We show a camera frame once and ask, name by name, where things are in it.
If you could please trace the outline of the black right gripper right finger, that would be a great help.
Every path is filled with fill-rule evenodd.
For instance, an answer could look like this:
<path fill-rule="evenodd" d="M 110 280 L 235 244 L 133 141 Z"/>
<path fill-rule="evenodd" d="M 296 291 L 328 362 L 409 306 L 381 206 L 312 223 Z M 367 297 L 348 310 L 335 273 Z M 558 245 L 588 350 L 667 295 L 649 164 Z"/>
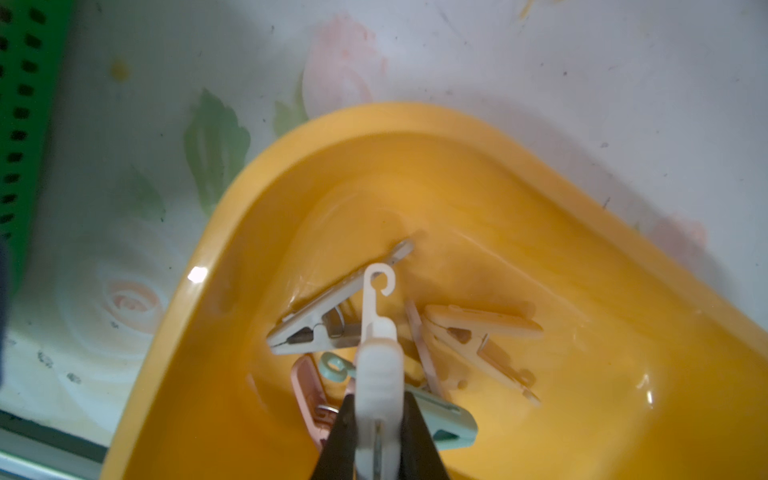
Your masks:
<path fill-rule="evenodd" d="M 400 480 L 449 480 L 415 397 L 404 394 L 401 424 Z"/>

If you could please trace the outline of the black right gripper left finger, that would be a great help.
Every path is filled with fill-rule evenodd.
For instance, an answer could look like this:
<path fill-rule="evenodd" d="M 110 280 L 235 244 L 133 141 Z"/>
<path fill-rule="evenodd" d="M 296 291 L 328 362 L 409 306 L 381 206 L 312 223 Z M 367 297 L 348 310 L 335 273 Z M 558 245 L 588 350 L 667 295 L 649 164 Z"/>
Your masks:
<path fill-rule="evenodd" d="M 346 395 L 326 444 L 321 451 L 311 480 L 353 480 L 355 478 L 355 452 L 357 422 L 355 395 Z"/>

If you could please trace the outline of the teal plastic clothespin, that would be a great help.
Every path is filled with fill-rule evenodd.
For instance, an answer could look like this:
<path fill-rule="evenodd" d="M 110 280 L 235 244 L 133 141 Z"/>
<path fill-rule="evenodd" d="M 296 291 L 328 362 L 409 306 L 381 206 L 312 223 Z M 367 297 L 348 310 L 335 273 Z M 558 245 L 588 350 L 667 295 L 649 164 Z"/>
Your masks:
<path fill-rule="evenodd" d="M 354 364 L 332 352 L 324 352 L 320 356 L 318 369 L 325 379 L 332 382 L 356 379 Z M 469 411 L 408 383 L 405 384 L 405 391 L 415 397 L 438 450 L 467 448 L 475 443 L 478 425 Z"/>

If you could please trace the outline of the pink clothespin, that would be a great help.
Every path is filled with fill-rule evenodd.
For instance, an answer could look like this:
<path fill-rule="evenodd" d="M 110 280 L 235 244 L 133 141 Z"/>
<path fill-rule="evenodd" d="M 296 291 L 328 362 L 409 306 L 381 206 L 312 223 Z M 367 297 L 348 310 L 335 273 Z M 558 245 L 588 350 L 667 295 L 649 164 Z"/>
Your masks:
<path fill-rule="evenodd" d="M 310 354 L 300 356 L 291 368 L 291 385 L 306 430 L 321 451 L 330 436 L 338 409 L 328 401 L 318 369 Z"/>
<path fill-rule="evenodd" d="M 419 361 L 424 372 L 427 387 L 432 394 L 444 398 L 445 393 L 437 374 L 430 349 L 423 335 L 423 324 L 421 317 L 413 301 L 405 301 L 405 312 L 411 330 L 412 340 L 416 346 L 419 355 Z"/>

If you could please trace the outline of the white plastic clothespin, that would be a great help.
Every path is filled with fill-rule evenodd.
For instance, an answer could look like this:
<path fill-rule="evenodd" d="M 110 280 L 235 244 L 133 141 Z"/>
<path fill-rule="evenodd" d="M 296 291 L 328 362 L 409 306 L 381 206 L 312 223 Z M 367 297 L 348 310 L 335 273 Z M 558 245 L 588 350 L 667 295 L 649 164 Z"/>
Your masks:
<path fill-rule="evenodd" d="M 364 271 L 354 399 L 354 466 L 359 479 L 396 479 L 400 468 L 404 353 L 394 321 L 377 311 L 378 296 L 391 295 L 395 285 L 394 270 L 385 263 Z"/>

